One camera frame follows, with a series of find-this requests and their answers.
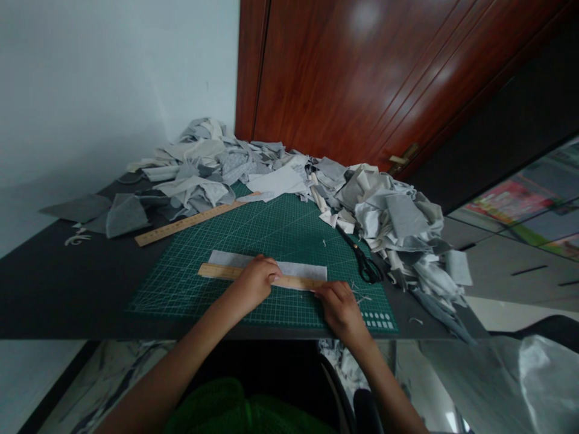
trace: green mesh bag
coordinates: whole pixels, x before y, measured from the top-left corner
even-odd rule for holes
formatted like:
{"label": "green mesh bag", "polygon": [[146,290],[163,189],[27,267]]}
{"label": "green mesh bag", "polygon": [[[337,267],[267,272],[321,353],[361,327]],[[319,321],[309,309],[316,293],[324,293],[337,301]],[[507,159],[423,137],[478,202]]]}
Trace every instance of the green mesh bag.
{"label": "green mesh bag", "polygon": [[245,398],[234,378],[196,389],[173,413],[165,434],[182,433],[335,433],[324,422],[265,395]]}

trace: black table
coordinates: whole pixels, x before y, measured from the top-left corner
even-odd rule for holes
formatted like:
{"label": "black table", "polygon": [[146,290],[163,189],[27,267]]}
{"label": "black table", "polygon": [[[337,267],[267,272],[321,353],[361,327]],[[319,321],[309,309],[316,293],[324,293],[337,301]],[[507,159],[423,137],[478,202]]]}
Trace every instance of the black table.
{"label": "black table", "polygon": [[[151,183],[113,183],[100,194],[148,189]],[[167,224],[151,214],[154,227]],[[155,319],[124,312],[141,280],[171,242],[164,240],[141,248],[134,236],[117,239],[92,234],[92,240],[65,247],[76,229],[59,220],[0,259],[0,339],[179,339],[191,320]],[[399,335],[374,334],[385,339],[454,339],[430,317],[410,294],[385,284],[385,291],[400,328]],[[487,338],[471,309],[457,307],[471,335]],[[424,322],[408,322],[410,318]],[[274,329],[238,325],[232,339],[319,339],[323,330]]]}

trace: pile of fabric scraps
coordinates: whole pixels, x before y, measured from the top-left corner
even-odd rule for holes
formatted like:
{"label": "pile of fabric scraps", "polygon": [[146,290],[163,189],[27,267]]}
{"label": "pile of fabric scraps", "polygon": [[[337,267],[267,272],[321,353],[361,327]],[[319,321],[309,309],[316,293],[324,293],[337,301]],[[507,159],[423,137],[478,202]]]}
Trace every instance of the pile of fabric scraps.
{"label": "pile of fabric scraps", "polygon": [[[189,123],[177,143],[156,148],[153,158],[127,169],[139,172],[137,180],[143,176],[157,184],[134,194],[117,194],[113,203],[89,195],[42,212],[111,238],[148,225],[149,208],[173,221],[236,199],[267,202],[284,193],[296,194],[302,201],[315,202],[320,218],[332,227],[350,234],[357,230],[390,265],[390,275],[403,290],[409,289],[457,336],[474,342],[453,307],[466,306],[463,285],[472,284],[466,255],[440,238],[440,206],[376,166],[345,167],[326,157],[286,152],[280,142],[248,143],[236,139],[222,122],[203,118]],[[260,194],[236,198],[231,187],[237,181]]]}
{"label": "pile of fabric scraps", "polygon": [[320,218],[347,233],[358,228],[360,238],[390,265],[396,284],[409,289],[451,333],[476,344],[453,306],[467,307],[463,285],[472,285],[472,281],[466,253],[453,250],[441,239],[444,219],[440,206],[375,166],[344,168],[324,158],[314,167],[318,185],[312,194],[319,193],[325,200]]}
{"label": "pile of fabric scraps", "polygon": [[104,196],[90,194],[43,208],[40,213],[76,222],[78,224],[76,227],[82,227],[83,231],[106,234],[107,238],[114,238],[150,225],[141,202],[133,194],[127,193],[117,194],[112,203]]}

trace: hand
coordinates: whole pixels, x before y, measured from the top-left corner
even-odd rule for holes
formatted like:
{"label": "hand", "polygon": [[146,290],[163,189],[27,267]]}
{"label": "hand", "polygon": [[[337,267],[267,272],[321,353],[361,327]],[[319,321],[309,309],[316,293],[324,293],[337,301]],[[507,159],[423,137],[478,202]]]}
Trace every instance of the hand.
{"label": "hand", "polygon": [[262,254],[247,264],[243,272],[221,296],[234,307],[239,319],[258,307],[271,294],[271,284],[283,276],[277,262]]}
{"label": "hand", "polygon": [[373,342],[350,285],[343,281],[326,282],[314,294],[324,305],[326,322],[352,353]]}

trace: door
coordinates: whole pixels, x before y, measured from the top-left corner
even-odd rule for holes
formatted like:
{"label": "door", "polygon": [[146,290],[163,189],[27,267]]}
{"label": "door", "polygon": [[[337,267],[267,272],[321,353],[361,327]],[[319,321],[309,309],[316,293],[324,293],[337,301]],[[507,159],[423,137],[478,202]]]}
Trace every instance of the door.
{"label": "door", "polygon": [[564,0],[271,0],[253,138],[382,170],[419,152]]}

